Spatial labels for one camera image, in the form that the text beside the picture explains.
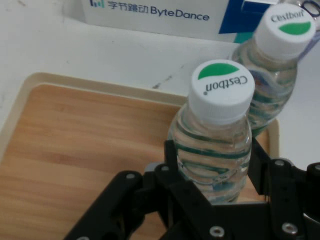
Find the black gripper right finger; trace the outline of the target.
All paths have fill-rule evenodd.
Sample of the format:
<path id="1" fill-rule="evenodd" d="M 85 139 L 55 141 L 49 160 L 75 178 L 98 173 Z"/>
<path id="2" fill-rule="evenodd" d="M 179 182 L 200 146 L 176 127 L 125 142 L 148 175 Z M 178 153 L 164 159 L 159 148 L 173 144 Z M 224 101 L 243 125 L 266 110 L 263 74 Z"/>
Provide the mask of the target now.
<path id="1" fill-rule="evenodd" d="M 270 231 L 274 240 L 320 238 L 320 171 L 318 162 L 306 170 L 284 158 L 271 158 L 252 139 L 249 179 L 267 199 Z"/>

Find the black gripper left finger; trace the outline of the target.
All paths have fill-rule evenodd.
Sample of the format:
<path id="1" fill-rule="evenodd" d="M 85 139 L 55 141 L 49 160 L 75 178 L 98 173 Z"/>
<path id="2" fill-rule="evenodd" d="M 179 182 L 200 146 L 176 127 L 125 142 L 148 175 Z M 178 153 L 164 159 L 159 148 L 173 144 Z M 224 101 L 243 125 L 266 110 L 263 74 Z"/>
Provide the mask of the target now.
<path id="1" fill-rule="evenodd" d="M 155 170 L 118 173 L 78 220 L 66 240 L 128 240 L 145 216 L 157 212 L 163 240 L 211 240 L 211 205 L 178 172 L 174 142 L 164 143 L 164 163 Z"/>

